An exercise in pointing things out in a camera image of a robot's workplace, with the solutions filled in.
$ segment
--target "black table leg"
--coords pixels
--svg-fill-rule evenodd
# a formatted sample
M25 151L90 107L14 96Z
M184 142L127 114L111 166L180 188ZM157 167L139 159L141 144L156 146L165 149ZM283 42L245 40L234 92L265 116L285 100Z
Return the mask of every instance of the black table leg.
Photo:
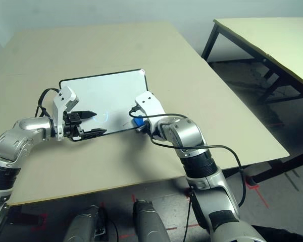
M262 173L259 173L257 175L248 176L246 178L249 185L254 186L257 183L260 183L264 180L270 179L272 177L275 177L277 175L283 174L287 171L293 170L295 168L298 168L303 165L303 154L299 155L293 159L290 159L287 162L281 162L280 160L277 160L273 163L273 166L271 169L266 170Z
M266 74L264 75L264 78L266 79L266 81L274 74L274 72L272 70L268 70L266 72Z
M202 53L202 55L201 55L201 57L202 57L205 61L207 61L208 58L209 58L210 52L211 52L211 50L212 50L212 48L213 48L214 43L215 43L216 40L217 40L218 34L219 34L219 32L218 32L218 25L217 25L217 24L214 24L213 29L212 29L212 31L211 31L211 34L210 34L210 36L209 36L209 39L208 39L208 41L207 41L207 44L206 44L206 46L205 46L205 48L204 48L204 50L203 50L203 53Z
M258 102L264 102L281 84L282 80L279 77L267 90L266 92L258 99Z

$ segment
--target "beige table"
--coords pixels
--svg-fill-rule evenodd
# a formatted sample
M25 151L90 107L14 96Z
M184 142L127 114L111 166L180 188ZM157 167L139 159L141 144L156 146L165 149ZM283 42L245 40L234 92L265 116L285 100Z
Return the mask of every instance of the beige table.
M202 58L208 59L212 47L222 34L268 67L264 75L278 79L258 99L259 104L284 102L303 98L303 18L215 19ZM280 86L292 86L300 94L268 98ZM255 184L303 165L303 154L287 162L275 161L272 169L248 179Z
M209 144L234 149L243 165L288 153L208 64L167 23L25 31L0 54L0 134L34 116L43 89L61 79L144 68L148 88L167 112L199 124ZM52 104L46 99L46 106ZM222 168L231 154L213 150ZM173 150L127 131L83 142L35 147L9 204L24 204L184 175Z

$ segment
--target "blue object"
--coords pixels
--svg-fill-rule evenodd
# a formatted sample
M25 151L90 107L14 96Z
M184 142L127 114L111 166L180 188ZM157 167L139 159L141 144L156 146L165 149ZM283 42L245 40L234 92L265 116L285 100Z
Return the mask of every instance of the blue object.
M133 119L138 127L143 126L145 123L143 122L143 119L141 118L141 115L139 117L135 117Z

